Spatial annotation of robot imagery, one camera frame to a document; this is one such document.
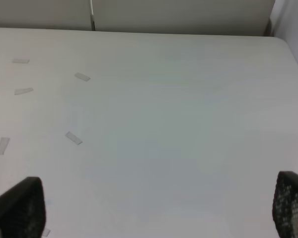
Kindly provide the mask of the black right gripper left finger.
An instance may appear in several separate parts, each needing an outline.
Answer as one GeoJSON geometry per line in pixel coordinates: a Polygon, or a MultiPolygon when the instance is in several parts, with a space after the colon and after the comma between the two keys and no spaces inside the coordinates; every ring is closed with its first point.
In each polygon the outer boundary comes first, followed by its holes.
{"type": "Polygon", "coordinates": [[[27,177],[0,196],[0,238],[40,238],[46,224],[42,181],[27,177]]]}

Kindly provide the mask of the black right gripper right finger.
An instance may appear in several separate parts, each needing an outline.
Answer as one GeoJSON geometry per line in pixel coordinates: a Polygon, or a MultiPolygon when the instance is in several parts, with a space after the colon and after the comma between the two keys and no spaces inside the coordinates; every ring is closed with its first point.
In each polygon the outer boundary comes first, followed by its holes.
{"type": "Polygon", "coordinates": [[[272,216],[279,237],[298,238],[298,174],[278,173],[272,216]]]}

